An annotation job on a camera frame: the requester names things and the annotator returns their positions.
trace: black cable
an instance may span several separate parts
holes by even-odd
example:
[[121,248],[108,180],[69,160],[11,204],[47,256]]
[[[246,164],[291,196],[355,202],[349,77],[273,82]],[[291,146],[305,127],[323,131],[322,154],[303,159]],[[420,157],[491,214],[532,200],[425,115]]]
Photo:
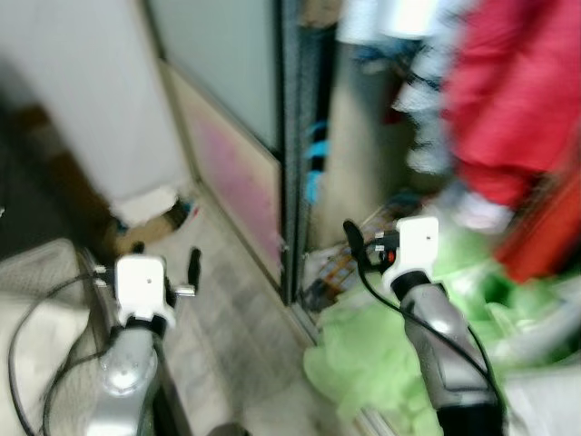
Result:
[[81,357],[76,361],[72,361],[69,356],[69,358],[67,358],[67,362],[57,371],[50,385],[50,388],[48,389],[48,392],[46,394],[46,400],[44,401],[43,426],[42,426],[42,434],[44,436],[50,436],[49,422],[51,409],[53,407],[54,396],[56,395],[57,392],[56,389],[58,388],[59,384],[64,380],[66,374],[68,374],[72,369],[76,368],[79,365],[90,362],[94,359],[101,358],[106,352],[107,350],[95,352],[93,354],[89,354],[88,356]]
[[20,322],[15,328],[14,333],[12,334],[12,339],[10,340],[10,347],[8,348],[8,383],[10,385],[10,395],[12,397],[12,403],[15,406],[16,416],[20,421],[20,425],[22,426],[23,430],[25,431],[26,436],[36,436],[30,421],[26,418],[26,414],[24,411],[24,407],[22,402],[20,401],[20,394],[18,392],[18,386],[16,384],[16,372],[15,372],[15,352],[16,352],[16,342],[18,339],[18,333],[22,330],[23,326],[26,324],[30,316],[36,310],[36,308],[44,301],[53,298],[56,294],[58,294],[64,288],[74,284],[76,282],[85,281],[85,280],[92,280],[94,278],[94,274],[87,273],[87,274],[80,274],[76,277],[69,279],[65,282],[62,282],[56,285],[51,291],[49,291],[46,295],[39,298],[35,302],[33,302],[26,314],[21,318]]
[[425,322],[424,320],[422,320],[418,316],[414,315],[413,313],[406,312],[406,311],[402,310],[396,304],[394,304],[390,300],[384,298],[377,291],[375,291],[375,289],[373,289],[373,286],[367,280],[367,277],[365,275],[365,272],[363,271],[362,266],[365,264],[365,262],[364,262],[365,258],[363,256],[366,255],[367,249],[371,245],[375,245],[377,242],[378,241],[374,240],[374,241],[371,241],[370,243],[366,243],[363,250],[361,250],[360,253],[358,253],[358,255],[357,255],[357,270],[359,272],[359,277],[360,277],[361,281],[363,282],[363,284],[365,285],[365,287],[367,288],[367,290],[369,291],[369,293],[371,293],[371,295],[373,295],[376,298],[376,300],[378,300],[382,304],[389,307],[392,311],[398,312],[405,319],[414,322],[415,324],[419,325],[420,327],[426,329],[428,332],[432,333],[434,336],[436,336],[438,339],[440,339],[442,342],[444,342],[450,349],[452,349],[458,356],[460,356],[462,359],[464,359],[466,362],[468,362],[484,378],[484,380],[490,386],[490,389],[495,393],[495,395],[497,397],[498,405],[500,406],[501,410],[504,413],[506,410],[506,406],[504,404],[503,397],[500,394],[500,389],[498,388],[498,386],[494,380],[494,377],[491,375],[492,371],[491,371],[491,367],[489,367],[488,358],[487,358],[487,355],[485,353],[484,347],[482,347],[482,344],[480,343],[480,341],[476,340],[476,335],[474,335],[474,333],[472,333],[472,334],[475,338],[475,342],[477,343],[477,347],[480,349],[480,352],[482,352],[483,359],[484,359],[484,362],[486,365],[486,369],[483,369],[480,366],[480,364],[478,362],[476,362],[472,358],[472,356],[470,356],[454,340],[450,339],[445,334],[438,332],[431,325],[429,325],[427,322]]

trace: red jacket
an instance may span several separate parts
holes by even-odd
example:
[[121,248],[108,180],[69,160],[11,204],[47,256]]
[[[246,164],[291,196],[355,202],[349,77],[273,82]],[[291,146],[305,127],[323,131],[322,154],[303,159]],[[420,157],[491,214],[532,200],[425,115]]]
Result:
[[581,108],[581,2],[482,0],[445,85],[458,173],[517,206],[573,142]]

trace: tiled floor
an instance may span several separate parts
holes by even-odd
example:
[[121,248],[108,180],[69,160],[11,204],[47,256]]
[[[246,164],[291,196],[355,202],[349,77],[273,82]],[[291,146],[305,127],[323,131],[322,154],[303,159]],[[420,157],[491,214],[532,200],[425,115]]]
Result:
[[239,421],[253,436],[358,435],[302,373],[301,340],[274,290],[240,242],[202,210],[148,247],[184,281],[189,251],[202,250],[201,291],[178,305],[165,352],[194,436]]

